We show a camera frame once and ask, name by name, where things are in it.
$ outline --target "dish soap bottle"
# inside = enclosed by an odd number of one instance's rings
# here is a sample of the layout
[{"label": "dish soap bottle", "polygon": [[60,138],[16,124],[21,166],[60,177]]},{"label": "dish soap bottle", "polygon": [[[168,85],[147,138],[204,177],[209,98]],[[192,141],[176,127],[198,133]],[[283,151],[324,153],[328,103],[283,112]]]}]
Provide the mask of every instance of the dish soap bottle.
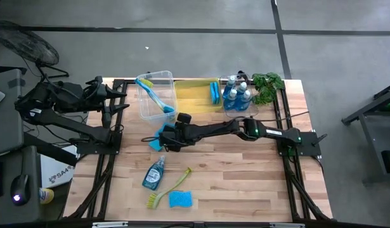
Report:
[{"label": "dish soap bottle", "polygon": [[250,91],[245,91],[243,96],[237,98],[235,109],[237,111],[245,111],[250,106],[251,102],[251,93]]},{"label": "dish soap bottle", "polygon": [[240,87],[237,89],[237,97],[241,98],[246,90],[247,90],[247,83],[241,82]]},{"label": "dish soap bottle", "polygon": [[235,89],[232,89],[228,97],[223,102],[223,106],[225,110],[234,109],[236,96],[237,96],[237,91]]},{"label": "dish soap bottle", "polygon": [[226,87],[224,88],[224,91],[223,91],[223,99],[226,99],[227,95],[230,93],[230,91],[232,89],[234,89],[235,79],[236,79],[236,75],[232,75],[232,76],[228,77],[228,82],[227,82]]},{"label": "dish soap bottle", "polygon": [[155,191],[161,182],[162,175],[164,174],[164,162],[165,156],[162,155],[157,162],[155,162],[145,175],[143,180],[143,186]]}]

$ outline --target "computer mouse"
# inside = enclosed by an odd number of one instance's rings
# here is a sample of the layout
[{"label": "computer mouse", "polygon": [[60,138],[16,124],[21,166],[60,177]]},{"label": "computer mouse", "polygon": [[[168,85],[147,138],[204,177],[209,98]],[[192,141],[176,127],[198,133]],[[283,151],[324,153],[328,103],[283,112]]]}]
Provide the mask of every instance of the computer mouse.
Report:
[{"label": "computer mouse", "polygon": [[27,174],[18,175],[13,179],[10,186],[10,196],[16,206],[26,204],[30,199],[30,184]]}]

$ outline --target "butcher block tabletop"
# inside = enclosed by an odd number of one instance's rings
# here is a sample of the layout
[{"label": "butcher block tabletop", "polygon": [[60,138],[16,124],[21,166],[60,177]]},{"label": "butcher block tabletop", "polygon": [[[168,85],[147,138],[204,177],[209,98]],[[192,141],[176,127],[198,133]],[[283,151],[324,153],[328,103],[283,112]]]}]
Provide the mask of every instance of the butcher block tabletop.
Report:
[{"label": "butcher block tabletop", "polygon": [[[105,78],[103,83],[111,87],[113,80]],[[307,111],[302,82],[285,80],[285,85],[290,114]],[[195,146],[182,148],[179,153],[156,152],[147,142],[141,142],[142,138],[153,136],[155,129],[140,118],[135,85],[128,85],[126,103],[130,107],[123,113],[122,145],[115,159],[106,220],[292,221],[283,163],[274,140],[261,138],[249,142],[234,135],[225,135],[204,138]],[[279,103],[283,118],[285,114],[281,99]],[[259,114],[255,119],[275,119],[273,109],[273,105],[259,106]],[[193,114],[191,124],[205,125],[228,120],[230,118],[221,110]],[[312,130],[309,114],[293,117],[292,122],[301,131]],[[276,127],[275,121],[264,124]],[[88,125],[101,125],[101,113],[90,112]],[[173,186],[190,167],[193,172],[176,190],[192,192],[191,207],[169,208],[168,195],[161,199],[157,209],[146,207],[153,191],[144,188],[141,183],[148,168],[160,155],[166,156],[166,162],[158,192]],[[73,213],[90,192],[97,161],[98,155],[87,155],[76,165],[63,216]],[[319,164],[310,157],[300,157],[300,162],[307,192],[322,212],[332,217]],[[98,193],[95,213],[101,203],[101,191]],[[298,212],[302,215],[300,196],[297,193],[295,196]]]}]

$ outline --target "concrete floor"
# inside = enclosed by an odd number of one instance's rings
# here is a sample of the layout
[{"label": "concrete floor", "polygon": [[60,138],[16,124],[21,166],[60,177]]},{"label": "concrete floor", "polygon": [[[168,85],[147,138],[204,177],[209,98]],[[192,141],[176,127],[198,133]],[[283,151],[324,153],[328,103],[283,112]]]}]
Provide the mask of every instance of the concrete floor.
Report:
[{"label": "concrete floor", "polygon": [[[287,30],[390,30],[390,0],[277,3]],[[275,29],[269,0],[5,0],[1,19],[30,26]],[[69,71],[69,81],[76,83],[96,75],[132,77],[159,70],[175,77],[218,77],[238,70],[283,76],[275,34],[37,33],[57,49],[57,67]],[[340,122],[390,84],[390,37],[285,35],[284,40],[291,76],[303,82],[313,127],[328,134],[321,148],[334,218],[390,226],[390,184],[362,185],[374,172],[374,161],[360,124]],[[1,46],[0,65],[25,66]],[[26,77],[27,90],[37,78]]]}]

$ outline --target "plastic bin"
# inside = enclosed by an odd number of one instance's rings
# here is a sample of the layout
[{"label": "plastic bin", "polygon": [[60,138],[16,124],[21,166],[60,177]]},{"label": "plastic bin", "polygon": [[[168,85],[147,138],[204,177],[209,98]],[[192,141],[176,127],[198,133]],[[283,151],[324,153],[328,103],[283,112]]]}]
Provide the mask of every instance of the plastic bin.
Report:
[{"label": "plastic bin", "polygon": [[219,111],[223,106],[220,96],[219,104],[212,103],[210,83],[217,82],[220,90],[219,79],[193,79],[175,82],[176,99],[179,112],[187,114],[210,113]]},{"label": "plastic bin", "polygon": [[[237,76],[237,80],[235,82],[234,89],[237,89],[241,82],[247,83],[247,90],[250,91],[251,97],[253,97],[256,94],[256,91],[254,89],[254,86],[251,86],[251,79],[246,73],[238,73],[235,74]],[[221,88],[221,94],[223,95],[224,88],[226,87],[226,83],[228,81],[228,77],[231,75],[225,75],[220,77],[220,88]],[[235,117],[253,117],[258,114],[259,110],[258,107],[251,102],[250,106],[245,111],[237,111],[237,110],[224,110],[226,115],[231,118]]]},{"label": "plastic bin", "polygon": [[164,113],[159,106],[151,99],[148,93],[137,85],[138,103],[140,106],[140,117],[155,127],[161,127],[164,123],[173,123],[178,110],[174,80],[172,73],[161,71],[146,73],[137,76],[138,79],[146,79],[153,83],[152,91],[162,102],[174,108],[174,112]]}]

